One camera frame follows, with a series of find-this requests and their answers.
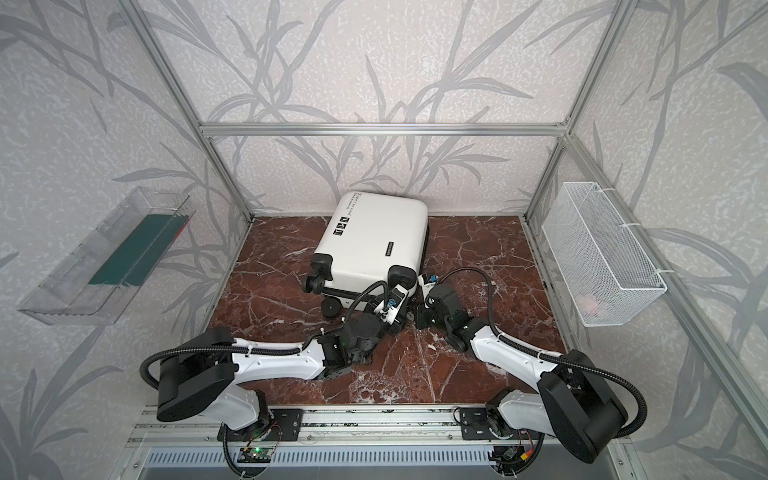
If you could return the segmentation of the white hard-shell suitcase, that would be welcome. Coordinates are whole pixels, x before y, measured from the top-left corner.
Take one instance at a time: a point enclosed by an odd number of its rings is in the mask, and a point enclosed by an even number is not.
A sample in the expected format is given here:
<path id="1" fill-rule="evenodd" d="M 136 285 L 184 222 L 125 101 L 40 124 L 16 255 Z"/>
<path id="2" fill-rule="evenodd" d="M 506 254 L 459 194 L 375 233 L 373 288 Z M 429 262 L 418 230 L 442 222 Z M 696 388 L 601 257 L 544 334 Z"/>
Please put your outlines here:
<path id="1" fill-rule="evenodd" d="M 338 316 L 370 285 L 402 285 L 414 295 L 428 242 L 428 208 L 417 199 L 350 191 L 333 212 L 302 280 Z"/>

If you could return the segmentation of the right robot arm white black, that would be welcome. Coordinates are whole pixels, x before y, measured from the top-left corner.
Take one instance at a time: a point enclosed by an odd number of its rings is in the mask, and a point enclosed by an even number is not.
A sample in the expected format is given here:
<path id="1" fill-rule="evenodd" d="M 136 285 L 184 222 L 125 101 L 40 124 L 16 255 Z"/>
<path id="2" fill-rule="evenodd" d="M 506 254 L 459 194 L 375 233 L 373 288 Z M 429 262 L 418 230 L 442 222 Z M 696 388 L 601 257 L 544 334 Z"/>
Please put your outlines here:
<path id="1" fill-rule="evenodd" d="M 574 457 L 592 463 L 611 440 L 629 436 L 646 422 L 648 404 L 625 378 L 596 367 L 583 352 L 566 354 L 514 339 L 462 306 L 430 300 L 416 309 L 419 329 L 444 332 L 454 349 L 493 365 L 533 388 L 505 390 L 487 402 L 487 415 L 499 436 L 533 430 L 553 436 Z"/>

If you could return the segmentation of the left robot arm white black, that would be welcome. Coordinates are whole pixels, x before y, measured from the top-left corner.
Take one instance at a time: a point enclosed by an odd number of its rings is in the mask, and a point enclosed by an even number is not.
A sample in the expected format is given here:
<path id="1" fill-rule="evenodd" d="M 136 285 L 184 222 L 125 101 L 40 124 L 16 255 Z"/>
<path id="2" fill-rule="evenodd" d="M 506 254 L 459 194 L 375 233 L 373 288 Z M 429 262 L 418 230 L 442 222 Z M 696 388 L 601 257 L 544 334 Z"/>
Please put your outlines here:
<path id="1" fill-rule="evenodd" d="M 267 421 L 265 396 L 244 383 L 339 377 L 370 361 L 387 335 L 402 323 L 382 314 L 359 313 L 339 328 L 303 343 L 256 342 L 216 327 L 142 361 L 142 380 L 158 393 L 157 420 L 176 422 L 203 416 L 233 431 Z"/>

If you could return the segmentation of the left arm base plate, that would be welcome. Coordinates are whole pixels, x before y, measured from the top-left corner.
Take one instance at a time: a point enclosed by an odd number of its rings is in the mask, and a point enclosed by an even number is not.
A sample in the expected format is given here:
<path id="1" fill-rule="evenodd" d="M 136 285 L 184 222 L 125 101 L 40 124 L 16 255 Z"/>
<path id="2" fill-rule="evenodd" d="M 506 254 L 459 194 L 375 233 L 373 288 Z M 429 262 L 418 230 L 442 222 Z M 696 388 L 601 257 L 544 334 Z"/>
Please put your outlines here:
<path id="1" fill-rule="evenodd" d="M 300 408 L 278 408 L 261 412 L 257 421 L 241 430 L 220 427 L 217 440 L 228 442 L 288 441 L 298 439 L 304 411 Z"/>

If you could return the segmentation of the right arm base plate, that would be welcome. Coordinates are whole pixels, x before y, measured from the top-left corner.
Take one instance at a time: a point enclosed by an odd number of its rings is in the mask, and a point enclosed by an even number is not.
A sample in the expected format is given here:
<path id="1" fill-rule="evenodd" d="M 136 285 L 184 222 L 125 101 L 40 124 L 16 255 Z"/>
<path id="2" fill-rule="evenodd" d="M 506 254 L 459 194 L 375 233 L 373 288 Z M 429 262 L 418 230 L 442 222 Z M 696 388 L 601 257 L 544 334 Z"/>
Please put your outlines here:
<path id="1" fill-rule="evenodd" d="M 459 425 L 461 438 L 465 441 L 528 441 L 536 440 L 538 433 L 530 430 L 511 430 L 499 433 L 488 420 L 484 407 L 456 407 L 453 418 Z"/>

